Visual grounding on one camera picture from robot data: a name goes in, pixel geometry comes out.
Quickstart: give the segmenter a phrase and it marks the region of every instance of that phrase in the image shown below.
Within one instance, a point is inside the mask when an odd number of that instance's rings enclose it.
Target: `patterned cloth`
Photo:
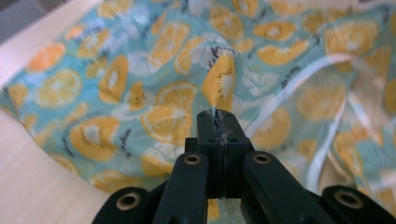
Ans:
[[[329,154],[395,216],[395,36],[391,5],[109,0],[38,52],[0,106],[109,193],[162,183],[195,116],[228,110],[305,188],[318,192]],[[211,200],[208,218],[243,220],[237,200]]]

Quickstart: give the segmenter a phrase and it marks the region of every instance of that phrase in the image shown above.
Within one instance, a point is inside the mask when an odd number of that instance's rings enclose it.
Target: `fabric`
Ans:
[[[109,193],[161,184],[195,116],[231,111],[305,188],[319,193],[330,154],[395,216],[395,36],[392,5],[110,0],[38,52],[0,106]],[[208,218],[243,220],[237,200],[211,200]]]

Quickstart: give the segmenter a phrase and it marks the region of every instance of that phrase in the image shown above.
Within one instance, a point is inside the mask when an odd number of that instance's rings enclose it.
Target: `lemon print fabric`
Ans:
[[[304,188],[319,193],[329,155],[349,186],[387,206],[395,22],[393,5],[106,0],[1,84],[0,108],[107,193],[166,181],[196,137],[196,115],[222,109]],[[243,223],[239,207],[210,201],[208,222]]]

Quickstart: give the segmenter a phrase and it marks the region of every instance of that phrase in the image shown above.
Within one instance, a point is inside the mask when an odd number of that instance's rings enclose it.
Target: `white tabletop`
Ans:
[[[0,45],[0,88],[99,1],[71,1]],[[341,181],[328,162],[325,167],[320,189]],[[107,197],[58,165],[0,111],[0,223],[91,223]]]

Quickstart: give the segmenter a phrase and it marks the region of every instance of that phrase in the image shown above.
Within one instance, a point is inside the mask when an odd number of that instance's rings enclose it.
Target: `citrus fruit pattern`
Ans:
[[[345,86],[305,88],[300,92],[296,107],[308,120],[334,119],[340,112],[345,99]]]
[[[45,71],[59,62],[65,53],[63,43],[53,43],[39,51],[26,66],[29,73]]]
[[[173,21],[165,24],[148,61],[156,67],[168,63],[180,50],[189,33],[190,26],[187,23]]]
[[[112,143],[120,122],[112,117],[88,119],[73,127],[70,142],[84,157],[107,161],[114,157],[117,147]]]
[[[114,170],[105,170],[97,175],[94,175],[90,182],[98,189],[114,193],[119,189],[127,187],[140,187],[141,178],[130,177]]]
[[[222,5],[214,5],[210,10],[210,24],[224,38],[237,40],[244,36],[241,19],[230,9]]]
[[[82,88],[81,77],[71,69],[60,70],[48,77],[35,91],[35,103],[43,108],[58,108],[72,104]]]
[[[295,30],[295,25],[290,21],[270,21],[256,25],[253,34],[268,40],[284,41],[289,39]]]
[[[112,62],[100,81],[99,98],[109,104],[118,103],[125,90],[127,76],[128,60],[121,55]]]
[[[290,130],[290,115],[285,108],[279,107],[254,133],[251,141],[257,149],[271,150],[285,142]]]
[[[197,113],[227,110],[303,187],[316,191],[331,155],[391,211],[395,195],[381,190],[396,167],[396,6],[292,2],[103,1],[0,83],[0,108],[109,193],[157,187]],[[209,201],[209,222],[243,223],[238,205]]]
[[[165,86],[157,93],[154,108],[141,117],[143,128],[157,141],[182,146],[190,134],[196,92],[197,87],[186,81]]]
[[[257,50],[257,56],[264,63],[272,66],[280,66],[291,62],[303,54],[308,49],[308,41],[299,40],[294,42],[291,46],[279,48],[274,45],[267,45]]]

